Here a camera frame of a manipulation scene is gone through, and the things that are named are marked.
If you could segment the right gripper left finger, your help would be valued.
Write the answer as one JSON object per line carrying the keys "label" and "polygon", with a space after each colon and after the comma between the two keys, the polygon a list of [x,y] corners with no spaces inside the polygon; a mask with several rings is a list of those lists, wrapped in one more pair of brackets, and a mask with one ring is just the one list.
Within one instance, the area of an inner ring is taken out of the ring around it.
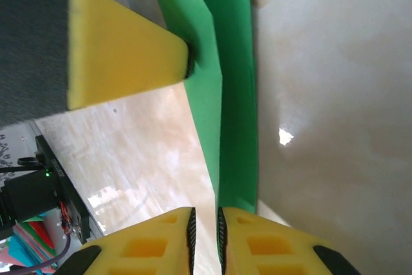
{"label": "right gripper left finger", "polygon": [[193,274],[196,210],[181,207],[83,245],[57,274]]}

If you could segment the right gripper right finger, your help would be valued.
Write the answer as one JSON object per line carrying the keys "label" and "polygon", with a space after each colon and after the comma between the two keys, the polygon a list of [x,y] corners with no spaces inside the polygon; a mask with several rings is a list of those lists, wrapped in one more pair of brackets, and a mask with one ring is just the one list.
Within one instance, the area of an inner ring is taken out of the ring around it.
{"label": "right gripper right finger", "polygon": [[218,210],[222,274],[359,274],[328,242],[235,207]]}

